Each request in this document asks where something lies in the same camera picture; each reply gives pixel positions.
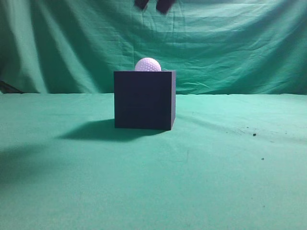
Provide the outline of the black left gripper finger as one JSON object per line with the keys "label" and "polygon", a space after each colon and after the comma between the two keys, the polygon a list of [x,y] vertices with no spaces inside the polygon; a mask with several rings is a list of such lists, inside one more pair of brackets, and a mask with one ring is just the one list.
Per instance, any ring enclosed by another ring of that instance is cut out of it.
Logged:
{"label": "black left gripper finger", "polygon": [[147,8],[147,4],[148,4],[149,0],[135,0],[134,1],[134,6],[143,11]]}

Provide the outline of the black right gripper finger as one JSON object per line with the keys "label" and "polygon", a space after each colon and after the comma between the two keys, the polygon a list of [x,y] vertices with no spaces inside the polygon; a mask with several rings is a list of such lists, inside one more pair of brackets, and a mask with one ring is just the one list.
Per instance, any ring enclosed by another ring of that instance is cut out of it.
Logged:
{"label": "black right gripper finger", "polygon": [[156,4],[156,10],[161,14],[167,14],[174,3],[175,0],[158,0]]}

